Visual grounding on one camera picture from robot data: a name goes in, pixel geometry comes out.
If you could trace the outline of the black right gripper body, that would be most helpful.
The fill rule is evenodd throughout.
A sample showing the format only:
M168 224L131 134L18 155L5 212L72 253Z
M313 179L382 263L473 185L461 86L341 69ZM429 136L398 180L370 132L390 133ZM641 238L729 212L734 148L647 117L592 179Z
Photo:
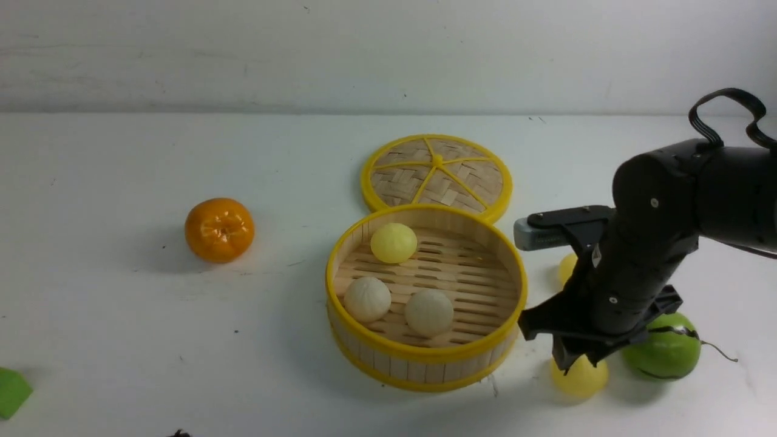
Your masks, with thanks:
M574 252L578 261L562 290L522 312L524 339L589 339L600 342L600 353L644 340L650 322L682 304L669 281L698 241L694 231L615 212L595 246Z

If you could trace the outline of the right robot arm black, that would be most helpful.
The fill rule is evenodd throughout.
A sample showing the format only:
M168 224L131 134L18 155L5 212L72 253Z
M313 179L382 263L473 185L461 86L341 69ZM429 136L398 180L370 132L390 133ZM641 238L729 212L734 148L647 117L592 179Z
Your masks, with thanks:
M697 110L725 97L746 108L754 147L725 146ZM533 213L514 222L522 251L570 246L571 278L555 296L523 310L523 338L552 335L552 357L568 370L581 356L593 365L648 338L648 326L675 313L670 285L701 237L775 258L775 139L760 130L765 105L750 92L724 88L688 112L692 138L641 153L616 170L614 206L583 205Z

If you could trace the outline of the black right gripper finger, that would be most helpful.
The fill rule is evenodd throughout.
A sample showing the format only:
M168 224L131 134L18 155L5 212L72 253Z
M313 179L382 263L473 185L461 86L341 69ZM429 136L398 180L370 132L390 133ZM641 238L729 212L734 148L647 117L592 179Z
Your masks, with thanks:
M596 368L602 359L599 352L599 341L575 337L553 337L552 340L553 360L564 373L568 373L581 357L585 357Z

